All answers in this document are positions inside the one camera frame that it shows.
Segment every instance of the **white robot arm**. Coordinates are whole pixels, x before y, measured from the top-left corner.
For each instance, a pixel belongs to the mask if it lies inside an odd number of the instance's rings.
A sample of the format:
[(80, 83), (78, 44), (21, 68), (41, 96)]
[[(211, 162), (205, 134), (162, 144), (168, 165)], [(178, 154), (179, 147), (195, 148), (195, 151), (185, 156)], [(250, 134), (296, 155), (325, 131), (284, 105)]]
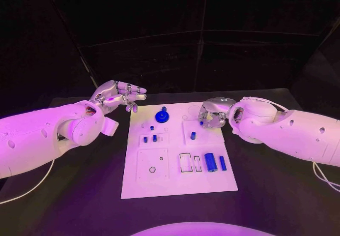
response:
[(340, 122), (315, 113), (289, 110), (267, 99), (210, 99), (202, 106), (204, 127), (220, 128), (227, 119), (234, 134), (254, 143), (312, 162), (340, 166)]
[(112, 80), (90, 101), (0, 119), (0, 178), (35, 169), (70, 149), (89, 145), (100, 133), (113, 136), (119, 123), (106, 114), (122, 104), (138, 112), (135, 101), (146, 99), (146, 92)]

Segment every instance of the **white board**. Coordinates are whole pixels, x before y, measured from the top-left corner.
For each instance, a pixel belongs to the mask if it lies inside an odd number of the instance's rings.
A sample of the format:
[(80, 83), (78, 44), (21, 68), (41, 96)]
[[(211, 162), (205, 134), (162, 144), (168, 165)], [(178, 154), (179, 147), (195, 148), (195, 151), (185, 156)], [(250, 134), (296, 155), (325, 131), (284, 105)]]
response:
[[(155, 115), (163, 106), (171, 119), (158, 123)], [(202, 102), (139, 106), (139, 112), (132, 113), (122, 199), (238, 190), (223, 131), (201, 126), (201, 106)], [(215, 156), (215, 172), (208, 171), (210, 152)]]

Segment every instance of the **blue cylinder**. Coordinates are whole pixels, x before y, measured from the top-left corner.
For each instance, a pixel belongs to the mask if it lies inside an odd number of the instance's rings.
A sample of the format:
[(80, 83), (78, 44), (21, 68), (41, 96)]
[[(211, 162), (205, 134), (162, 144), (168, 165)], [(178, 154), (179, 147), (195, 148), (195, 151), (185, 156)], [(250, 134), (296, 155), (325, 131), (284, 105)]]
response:
[(227, 171), (225, 158), (224, 158), (224, 156), (220, 157), (220, 161), (221, 161), (223, 171)]
[(208, 171), (215, 172), (218, 171), (218, 165), (215, 162), (215, 157), (212, 153), (205, 154), (207, 164), (208, 164)]
[(195, 140), (195, 139), (197, 139), (197, 132), (192, 132), (191, 139), (192, 139), (192, 140)]

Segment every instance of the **table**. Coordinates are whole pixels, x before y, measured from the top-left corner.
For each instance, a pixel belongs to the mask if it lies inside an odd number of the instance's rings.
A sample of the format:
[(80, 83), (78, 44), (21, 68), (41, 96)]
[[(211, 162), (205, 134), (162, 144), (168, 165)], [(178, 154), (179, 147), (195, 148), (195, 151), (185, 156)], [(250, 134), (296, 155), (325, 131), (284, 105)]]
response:
[[(263, 97), (302, 109), (286, 88), (149, 95), (140, 105)], [(89, 98), (57, 98), (61, 106)], [(312, 162), (251, 144), (223, 128), (240, 191), (122, 200), (130, 113), (110, 115), (120, 127), (55, 161), (50, 177), (22, 199), (0, 205), (2, 235), (129, 236), (155, 226), (191, 221), (241, 225), (279, 236), (338, 235), (340, 194), (315, 176)], [(0, 201), (25, 193), (50, 164), (9, 178)], [(338, 167), (325, 166), (332, 180)]]

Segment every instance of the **blue object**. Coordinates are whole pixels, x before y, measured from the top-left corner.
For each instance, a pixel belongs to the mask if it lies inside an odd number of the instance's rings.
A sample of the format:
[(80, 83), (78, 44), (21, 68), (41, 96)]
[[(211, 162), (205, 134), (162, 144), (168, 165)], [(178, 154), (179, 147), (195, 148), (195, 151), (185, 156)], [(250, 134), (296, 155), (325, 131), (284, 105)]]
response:
[(224, 158), (224, 156), (220, 157), (220, 160), (221, 160), (223, 171), (227, 171), (225, 158)]
[(191, 137), (192, 140), (197, 139), (197, 132), (192, 132), (192, 137)]
[(208, 164), (208, 171), (215, 172), (218, 170), (218, 165), (215, 162), (215, 157), (212, 153), (205, 154), (207, 164)]
[(169, 113), (166, 107), (163, 107), (162, 111), (156, 113), (155, 118), (159, 123), (166, 123), (169, 121)]

